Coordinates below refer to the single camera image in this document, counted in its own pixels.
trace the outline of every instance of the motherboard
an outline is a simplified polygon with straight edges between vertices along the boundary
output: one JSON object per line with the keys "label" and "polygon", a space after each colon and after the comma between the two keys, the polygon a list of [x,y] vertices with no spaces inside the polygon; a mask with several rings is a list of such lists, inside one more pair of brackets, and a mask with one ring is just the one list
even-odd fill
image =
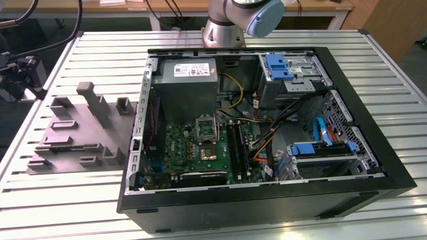
{"label": "motherboard", "polygon": [[[263,181],[262,166],[250,162],[248,157],[236,159],[238,148],[244,148],[248,154],[250,143],[254,141],[252,125],[247,122],[218,123],[215,129],[208,124],[168,124],[166,127],[166,153],[163,160],[152,161],[152,175],[158,189],[168,189],[174,182],[183,178],[203,178],[214,185],[218,181],[224,184],[255,183]],[[240,129],[243,142],[235,146],[232,129]],[[200,141],[200,133],[208,136],[216,134],[216,141]]]}

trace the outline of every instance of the slotted aluminum workbench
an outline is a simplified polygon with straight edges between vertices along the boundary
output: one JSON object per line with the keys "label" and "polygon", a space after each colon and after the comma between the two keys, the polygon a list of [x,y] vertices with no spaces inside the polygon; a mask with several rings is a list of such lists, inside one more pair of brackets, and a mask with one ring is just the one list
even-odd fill
{"label": "slotted aluminum workbench", "polygon": [[329,47],[418,188],[345,218],[150,236],[116,213],[122,171],[27,175],[55,96],[91,81],[107,101],[139,99],[147,49],[202,47],[202,33],[86,32],[68,44],[50,76],[46,100],[30,111],[0,164],[0,239],[397,239],[427,238],[427,99],[369,35],[358,31],[276,31],[248,47]]}

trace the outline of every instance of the power supply label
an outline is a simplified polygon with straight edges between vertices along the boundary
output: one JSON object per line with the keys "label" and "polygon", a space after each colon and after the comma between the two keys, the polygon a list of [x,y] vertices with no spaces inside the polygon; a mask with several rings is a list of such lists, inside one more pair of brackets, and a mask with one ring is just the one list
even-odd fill
{"label": "power supply label", "polygon": [[174,77],[202,77],[210,74],[208,63],[176,64],[174,67]]}

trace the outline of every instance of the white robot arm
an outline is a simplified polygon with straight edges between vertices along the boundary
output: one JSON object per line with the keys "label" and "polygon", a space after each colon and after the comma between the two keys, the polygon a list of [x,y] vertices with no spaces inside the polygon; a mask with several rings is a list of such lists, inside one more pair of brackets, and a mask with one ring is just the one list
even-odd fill
{"label": "white robot arm", "polygon": [[266,37],[276,28],[284,13],[280,0],[210,0],[208,21],[203,32],[208,48],[238,48],[246,33]]}

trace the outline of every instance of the ram slot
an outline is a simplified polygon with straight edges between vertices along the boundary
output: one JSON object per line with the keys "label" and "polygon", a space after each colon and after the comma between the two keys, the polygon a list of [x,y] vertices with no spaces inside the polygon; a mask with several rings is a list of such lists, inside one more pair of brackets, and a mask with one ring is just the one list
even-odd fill
{"label": "ram slot", "polygon": [[232,124],[227,126],[227,139],[228,139],[228,152],[230,152],[232,176],[235,180],[242,180],[242,171],[240,171],[242,164],[240,164],[240,156],[239,156],[240,139]]}
{"label": "ram slot", "polygon": [[243,177],[251,176],[251,166],[250,166],[250,159],[248,159],[248,149],[246,145],[246,138],[243,135],[242,125],[236,124],[234,126],[236,134],[239,136],[239,156],[240,156],[240,169],[243,173]]}

